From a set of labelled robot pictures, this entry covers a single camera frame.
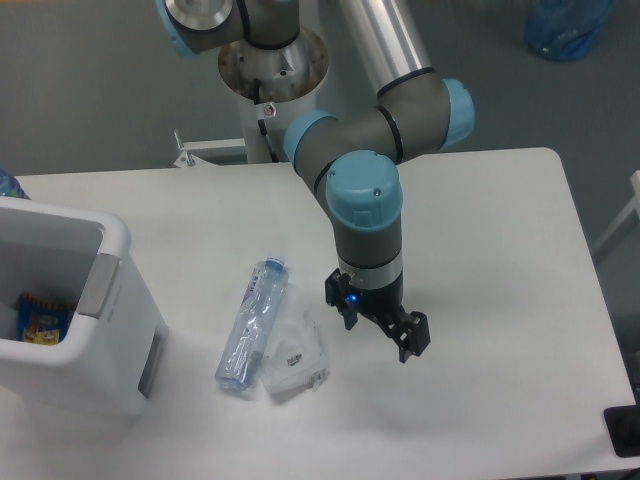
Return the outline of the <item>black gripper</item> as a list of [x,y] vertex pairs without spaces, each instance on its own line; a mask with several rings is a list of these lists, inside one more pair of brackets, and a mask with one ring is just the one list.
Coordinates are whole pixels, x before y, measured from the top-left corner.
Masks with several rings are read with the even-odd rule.
[[431,342],[428,318],[423,312],[402,307],[403,273],[390,284],[373,290],[356,288],[351,277],[334,270],[325,280],[325,301],[342,316],[351,330],[361,315],[378,325],[398,346],[399,361],[419,357]]

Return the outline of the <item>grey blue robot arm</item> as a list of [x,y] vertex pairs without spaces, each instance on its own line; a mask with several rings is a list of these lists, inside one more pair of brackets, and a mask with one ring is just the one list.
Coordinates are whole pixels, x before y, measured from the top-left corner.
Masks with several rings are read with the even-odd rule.
[[296,1],[160,1],[157,12],[183,55],[219,51],[218,68],[253,108],[247,154],[288,161],[329,218],[337,268],[327,303],[345,326],[380,327],[406,360],[430,342],[425,314],[403,308],[402,188],[398,167],[465,139],[470,93],[435,72],[402,1],[340,5],[376,93],[376,106],[338,119],[307,110],[328,66],[322,42],[301,24]]

